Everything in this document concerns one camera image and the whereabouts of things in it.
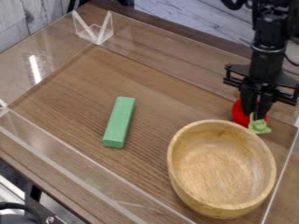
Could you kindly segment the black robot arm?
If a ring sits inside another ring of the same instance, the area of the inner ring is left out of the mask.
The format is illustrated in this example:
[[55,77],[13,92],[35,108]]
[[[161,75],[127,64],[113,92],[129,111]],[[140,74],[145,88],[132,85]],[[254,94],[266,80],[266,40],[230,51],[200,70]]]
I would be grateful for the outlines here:
[[266,117],[275,102],[295,106],[299,81],[283,71],[287,41],[299,34],[299,0],[220,0],[228,9],[252,10],[251,61],[227,64],[223,82],[240,92],[242,111],[255,120]]

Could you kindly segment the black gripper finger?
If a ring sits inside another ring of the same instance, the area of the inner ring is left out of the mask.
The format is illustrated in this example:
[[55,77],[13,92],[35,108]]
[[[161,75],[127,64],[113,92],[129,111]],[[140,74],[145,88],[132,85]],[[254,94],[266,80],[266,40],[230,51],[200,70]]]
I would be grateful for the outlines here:
[[258,109],[256,109],[256,119],[258,120],[260,120],[266,117],[267,112],[271,109],[275,102],[276,102],[276,96],[274,93],[263,93],[258,97]]
[[258,93],[250,88],[250,86],[243,86],[240,88],[240,101],[243,113],[248,116],[258,106]]

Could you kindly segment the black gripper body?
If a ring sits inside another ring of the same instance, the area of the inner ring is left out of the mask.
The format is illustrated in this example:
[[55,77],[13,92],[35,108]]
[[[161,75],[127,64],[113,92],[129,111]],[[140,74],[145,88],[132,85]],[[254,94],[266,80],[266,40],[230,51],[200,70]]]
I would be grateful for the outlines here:
[[296,105],[299,98],[299,80],[288,74],[280,73],[270,80],[260,80],[250,75],[250,65],[227,64],[224,69],[226,76],[223,82],[227,85],[240,88],[242,84],[250,81],[251,87],[259,95],[270,90],[275,90],[275,102],[283,102],[292,106]]

